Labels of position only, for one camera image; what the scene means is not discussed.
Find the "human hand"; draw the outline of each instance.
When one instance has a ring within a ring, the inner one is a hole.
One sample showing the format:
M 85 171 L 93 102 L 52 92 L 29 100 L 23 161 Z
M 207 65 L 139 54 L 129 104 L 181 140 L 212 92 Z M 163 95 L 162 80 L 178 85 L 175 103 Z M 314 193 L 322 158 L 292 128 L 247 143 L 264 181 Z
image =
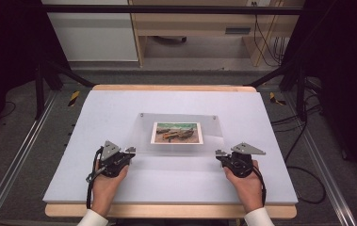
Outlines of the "human hand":
M 252 163 L 258 168 L 256 160 L 252 160 Z M 254 172 L 245 178 L 239 178 L 226 167 L 224 167 L 224 171 L 227 179 L 234 185 L 246 213 L 263 207 L 261 182 Z
M 93 183 L 93 203 L 91 210 L 102 217 L 106 217 L 110 210 L 111 203 L 116 195 L 117 189 L 128 173 L 128 166 L 122 168 L 117 177 L 106 177 L 102 174 L 96 177 Z

